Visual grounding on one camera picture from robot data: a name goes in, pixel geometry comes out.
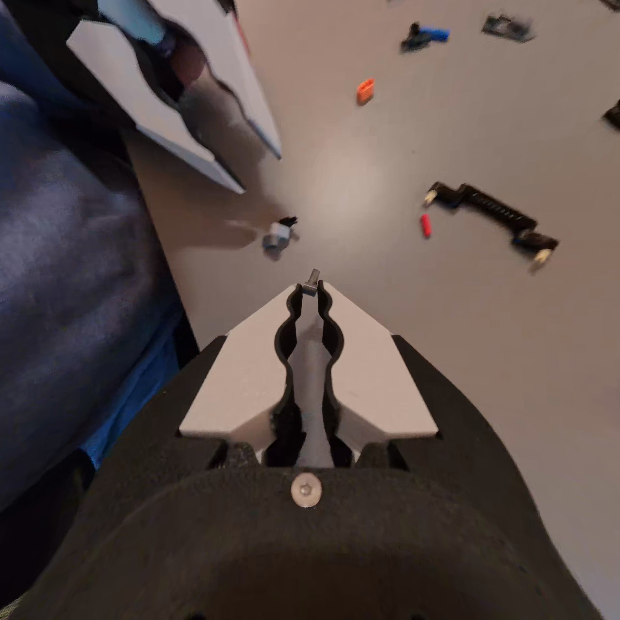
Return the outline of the person's blue sweater torso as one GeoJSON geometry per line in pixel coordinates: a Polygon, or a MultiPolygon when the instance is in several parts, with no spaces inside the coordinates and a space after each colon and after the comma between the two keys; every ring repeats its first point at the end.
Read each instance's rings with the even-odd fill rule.
{"type": "Polygon", "coordinates": [[[48,1],[1,1],[1,511],[75,451],[98,469],[178,371],[183,306],[121,132],[33,46],[48,1]]]}

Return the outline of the small grey lego connector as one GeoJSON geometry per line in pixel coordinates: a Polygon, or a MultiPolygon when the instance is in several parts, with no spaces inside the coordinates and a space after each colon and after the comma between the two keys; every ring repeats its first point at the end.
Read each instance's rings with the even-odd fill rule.
{"type": "Polygon", "coordinates": [[[291,238],[292,225],[273,222],[268,233],[264,236],[262,247],[265,251],[279,251],[285,247],[291,238]]]}

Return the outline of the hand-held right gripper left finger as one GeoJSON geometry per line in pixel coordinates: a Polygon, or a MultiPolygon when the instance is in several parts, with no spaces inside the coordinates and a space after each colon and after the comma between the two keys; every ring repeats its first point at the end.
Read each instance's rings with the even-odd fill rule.
{"type": "Polygon", "coordinates": [[[306,439],[290,356],[297,345],[300,284],[230,330],[179,432],[250,445],[263,462],[297,462],[306,439]]]}

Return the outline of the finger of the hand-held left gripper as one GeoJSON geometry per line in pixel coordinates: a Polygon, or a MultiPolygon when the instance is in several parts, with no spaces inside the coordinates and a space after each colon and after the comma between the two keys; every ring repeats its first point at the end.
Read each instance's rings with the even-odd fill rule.
{"type": "Polygon", "coordinates": [[[140,133],[213,182],[236,194],[245,192],[242,183],[191,135],[175,105],[156,95],[139,66],[133,41],[117,26],[81,20],[66,45],[140,133]]]}
{"type": "Polygon", "coordinates": [[[234,1],[149,1],[157,14],[185,32],[205,57],[213,79],[236,100],[244,119],[278,159],[282,141],[252,66],[234,1]]]}

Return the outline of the grey lego panel assembly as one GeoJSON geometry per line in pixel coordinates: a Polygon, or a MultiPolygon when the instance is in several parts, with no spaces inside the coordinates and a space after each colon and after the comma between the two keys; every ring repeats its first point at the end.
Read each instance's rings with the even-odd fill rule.
{"type": "Polygon", "coordinates": [[[532,29],[532,20],[505,14],[488,15],[481,32],[518,43],[529,42],[536,37],[532,29]]]}

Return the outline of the black lego rack assembly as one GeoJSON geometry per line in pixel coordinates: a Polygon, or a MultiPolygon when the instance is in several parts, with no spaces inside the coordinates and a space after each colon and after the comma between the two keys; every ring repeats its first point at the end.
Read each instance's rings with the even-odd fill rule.
{"type": "Polygon", "coordinates": [[[435,202],[452,210],[461,206],[472,208],[500,224],[511,234],[512,245],[531,256],[534,269],[544,266],[559,245],[558,239],[538,232],[537,220],[466,183],[453,189],[435,182],[427,190],[422,204],[427,208],[435,202]]]}

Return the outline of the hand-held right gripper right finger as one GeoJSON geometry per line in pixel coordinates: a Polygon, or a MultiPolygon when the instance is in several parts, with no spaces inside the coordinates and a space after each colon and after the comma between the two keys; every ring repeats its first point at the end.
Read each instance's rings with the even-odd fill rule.
{"type": "Polygon", "coordinates": [[[332,458],[358,458],[370,444],[438,433],[392,333],[320,281],[325,369],[322,416],[332,458]]]}

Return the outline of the blue black lego axle assembly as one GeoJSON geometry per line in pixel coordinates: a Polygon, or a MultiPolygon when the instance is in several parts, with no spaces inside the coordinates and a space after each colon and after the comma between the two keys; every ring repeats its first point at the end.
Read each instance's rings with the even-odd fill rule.
{"type": "Polygon", "coordinates": [[[444,28],[423,27],[419,22],[410,25],[407,37],[400,43],[400,51],[409,53],[428,47],[431,43],[446,43],[451,31],[444,28]]]}

